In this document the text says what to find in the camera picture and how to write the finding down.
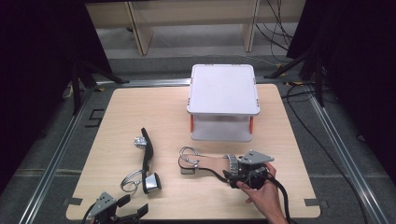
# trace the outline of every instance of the cable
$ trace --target cable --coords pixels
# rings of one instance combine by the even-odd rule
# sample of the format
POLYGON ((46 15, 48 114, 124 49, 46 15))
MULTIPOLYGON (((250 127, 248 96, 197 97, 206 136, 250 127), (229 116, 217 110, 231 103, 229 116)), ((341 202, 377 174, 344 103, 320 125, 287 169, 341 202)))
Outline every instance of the cable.
POLYGON ((274 16, 275 16, 275 18, 276 18, 276 25, 279 25, 279 28, 281 29, 281 31, 282 31, 282 34, 283 34, 283 36, 284 37, 288 37, 288 40, 289 40, 289 42, 291 41, 290 40, 290 35, 285 31, 285 29, 283 28, 283 25, 282 25, 282 21, 281 21, 281 17, 280 17, 280 9, 281 9, 281 6, 282 6, 282 1, 280 0, 278 0, 278 1, 276 1, 277 2, 277 14, 276 14, 276 12, 275 12, 275 10, 274 10, 274 8, 272 7, 272 5, 271 5, 271 3, 270 3, 270 1, 269 0, 267 0, 267 3, 268 3, 268 6, 271 8, 271 10, 273 11, 273 14, 274 14, 274 16))
POLYGON ((266 35, 266 34, 260 29, 260 27, 259 27, 258 24, 256 24, 256 27, 257 27, 257 29, 260 31, 260 33, 262 33, 262 35, 263 35, 268 41, 271 42, 271 44, 274 43, 274 44, 276 44, 278 47, 280 47, 280 48, 282 48, 282 49, 284 49, 284 50, 288 50, 287 48, 285 48, 285 47, 283 47, 282 45, 280 45, 280 44, 278 44, 277 42, 275 42, 274 39, 271 39, 270 37, 268 37, 268 35, 266 35))
POLYGON ((273 30, 271 30, 270 28, 268 28, 267 27, 267 25, 265 25, 265 23, 263 23, 262 24, 263 26, 264 26, 264 28, 267 30, 267 31, 269 31, 269 32, 271 32, 271 33, 273 33, 273 34, 275 34, 275 35, 286 35, 286 36, 288 36, 288 37, 290 37, 290 38, 293 38, 293 36, 292 35, 289 35, 289 34, 280 34, 280 33, 277 33, 277 32, 274 32, 273 30))
POLYGON ((344 172, 341 170, 341 168, 338 166, 338 164, 335 162, 335 160, 332 158, 332 156, 330 155, 329 151, 326 149, 325 146, 323 146, 320 141, 315 137, 315 135, 306 127, 306 125, 303 123, 303 121, 300 119, 300 117, 297 115, 297 112, 294 110, 294 107, 291 105, 290 100, 289 100, 289 96, 290 96, 290 92, 292 89, 294 89, 294 87, 296 86, 292 86, 289 90, 288 93, 286 94, 286 100, 287 103, 291 109, 291 111, 293 112, 294 116, 297 118, 297 120, 300 121, 300 123, 303 125, 303 127, 308 131, 308 133, 314 138, 314 140, 319 144, 319 146, 323 149, 323 151, 325 152, 325 154, 328 156, 328 158, 330 159, 330 161, 332 162, 332 164, 334 165, 334 167, 338 170, 338 172, 341 174, 341 176, 345 179, 345 181, 348 183, 348 185, 350 186, 350 188, 352 189, 353 193, 355 194, 356 199, 358 200, 358 204, 359 207, 361 209, 361 213, 363 215, 363 219, 364 219, 364 223, 367 224, 367 216, 364 212, 364 208, 363 208, 363 204, 361 201, 361 198, 359 197, 359 193, 356 191, 355 187, 352 185, 352 183, 350 182, 350 180, 347 178, 347 176, 344 174, 344 172))
POLYGON ((88 214, 91 212, 92 208, 95 206, 95 203, 93 203, 87 210, 87 212, 84 215, 84 218, 81 220, 81 224, 85 224, 85 221, 87 220, 88 214))
MULTIPOLYGON (((313 97, 312 93, 315 93, 315 92, 314 91, 302 91, 302 92, 298 92, 298 93, 295 93, 295 94, 292 94, 292 95, 289 95, 289 96, 287 96, 287 95, 286 96, 281 96, 280 98, 283 100, 283 99, 286 99, 287 97, 291 97, 291 96, 299 96, 299 95, 308 94, 309 97, 306 98, 306 99, 291 101, 291 102, 305 102, 305 101, 308 101, 308 100, 312 99, 312 97, 313 97)), ((338 102, 331 101, 329 99, 323 99, 323 100, 325 100, 326 102, 329 102, 329 103, 339 104, 338 102)))
MULTIPOLYGON (((252 186, 251 184, 251 177, 253 176, 257 176, 256 171, 250 171, 248 173, 247 179, 244 181, 244 184, 248 184, 249 186, 252 186)), ((293 221, 290 217, 290 211, 289 211, 289 196, 288 193, 286 192, 285 187, 283 187, 282 184, 280 184, 279 181, 277 181, 275 179, 275 177, 273 175, 271 175, 270 173, 266 173, 265 175, 263 174, 259 174, 259 177, 263 178, 263 181, 269 180, 271 181, 278 189, 280 189, 280 191, 282 192, 283 195, 283 204, 284 204, 284 208, 285 208, 285 217, 286 220, 288 221, 288 223, 296 223, 295 221, 293 221)))

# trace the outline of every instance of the white shelf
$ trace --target white shelf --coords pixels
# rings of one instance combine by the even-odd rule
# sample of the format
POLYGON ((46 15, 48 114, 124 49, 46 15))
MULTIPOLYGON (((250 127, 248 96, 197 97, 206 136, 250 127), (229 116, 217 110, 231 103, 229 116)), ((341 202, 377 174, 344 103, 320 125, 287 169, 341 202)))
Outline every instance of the white shelf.
POLYGON ((260 113, 253 67, 196 64, 191 72, 187 111, 194 140, 250 141, 251 118, 260 113))

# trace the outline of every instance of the wooden table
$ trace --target wooden table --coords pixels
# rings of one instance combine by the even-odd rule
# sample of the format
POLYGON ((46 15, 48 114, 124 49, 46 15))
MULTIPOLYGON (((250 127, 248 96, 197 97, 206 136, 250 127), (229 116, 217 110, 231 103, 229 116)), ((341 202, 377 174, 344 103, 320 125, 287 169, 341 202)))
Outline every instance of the wooden table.
POLYGON ((132 200, 117 210, 119 216, 131 215, 148 203, 143 219, 263 218, 253 204, 245 204, 246 194, 211 173, 181 175, 179 151, 189 146, 211 157, 241 156, 249 149, 274 157, 276 179, 289 194, 291 217, 318 217, 319 207, 304 202, 316 196, 277 87, 262 84, 257 89, 262 110, 254 119, 253 139, 248 143, 191 140, 189 87, 115 90, 73 195, 82 203, 69 205, 66 216, 82 219, 103 191, 116 199, 126 194, 120 182, 142 167, 144 151, 134 146, 134 138, 145 127, 154 147, 150 172, 160 176, 163 189, 145 194, 139 186, 132 200))

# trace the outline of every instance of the metal clamp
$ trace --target metal clamp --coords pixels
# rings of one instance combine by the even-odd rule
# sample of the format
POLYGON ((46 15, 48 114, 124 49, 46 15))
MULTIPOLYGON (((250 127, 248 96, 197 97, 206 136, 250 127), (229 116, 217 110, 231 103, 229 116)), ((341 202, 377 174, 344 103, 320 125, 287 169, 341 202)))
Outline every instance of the metal clamp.
POLYGON ((197 160, 197 161, 195 161, 195 160, 190 160, 190 159, 188 159, 188 158, 186 158, 186 157, 184 156, 184 151, 185 151, 186 149, 191 150, 191 151, 195 154, 195 156, 200 156, 199 152, 198 152, 195 148, 192 148, 192 147, 183 147, 183 148, 180 150, 180 158, 183 159, 183 161, 186 161, 186 162, 188 162, 188 163, 193 164, 193 165, 194 165, 194 168, 198 168, 198 162, 199 162, 198 160, 197 160))
POLYGON ((134 139, 134 145, 140 149, 145 150, 146 149, 146 145, 148 144, 148 141, 146 140, 145 137, 143 136, 137 136, 134 139))
POLYGON ((142 183, 142 179, 138 179, 136 181, 132 180, 134 177, 136 177, 137 175, 141 175, 143 174, 143 172, 145 172, 144 170, 137 170, 133 173, 128 174, 127 176, 125 176, 125 178, 121 181, 120 183, 120 187, 123 191, 125 192, 136 192, 137 191, 137 187, 139 186, 140 183, 142 183), (134 188, 133 189, 125 189, 124 187, 128 184, 133 184, 134 188))

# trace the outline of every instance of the black tripod leg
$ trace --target black tripod leg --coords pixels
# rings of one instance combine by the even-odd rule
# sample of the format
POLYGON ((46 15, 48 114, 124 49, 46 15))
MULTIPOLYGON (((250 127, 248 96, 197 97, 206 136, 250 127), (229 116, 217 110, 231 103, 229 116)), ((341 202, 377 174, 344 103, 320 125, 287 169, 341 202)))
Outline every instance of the black tripod leg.
POLYGON ((114 76, 113 74, 109 74, 108 72, 102 70, 101 68, 99 68, 99 67, 97 67, 97 66, 95 66, 95 65, 93 65, 93 64, 91 64, 91 63, 89 63, 89 62, 83 61, 82 63, 83 63, 87 68, 89 68, 89 69, 91 69, 91 70, 97 72, 98 74, 100 74, 100 75, 102 75, 102 76, 104 76, 104 77, 107 77, 108 79, 110 79, 110 80, 112 80, 112 81, 114 81, 114 82, 116 82, 116 83, 118 83, 118 84, 129 83, 128 80, 123 80, 123 79, 120 79, 119 77, 114 76))
POLYGON ((323 91, 322 91, 322 61, 320 56, 317 54, 317 73, 316 73, 316 84, 315 84, 315 96, 317 98, 318 103, 321 107, 324 106, 323 104, 323 91))
POLYGON ((306 60, 307 56, 309 54, 309 51, 305 52, 304 54, 298 56, 296 59, 294 59, 293 61, 291 61, 290 63, 288 63, 285 67, 280 68, 279 70, 277 70, 276 72, 274 72, 272 75, 270 76, 264 76, 265 78, 277 78, 280 75, 284 74, 285 72, 289 71, 291 68, 293 68, 295 65, 303 62, 306 60))
POLYGON ((79 94, 79 83, 78 83, 78 66, 73 63, 72 67, 72 88, 73 88, 73 98, 74 98, 74 112, 75 115, 81 106, 81 95, 79 94))

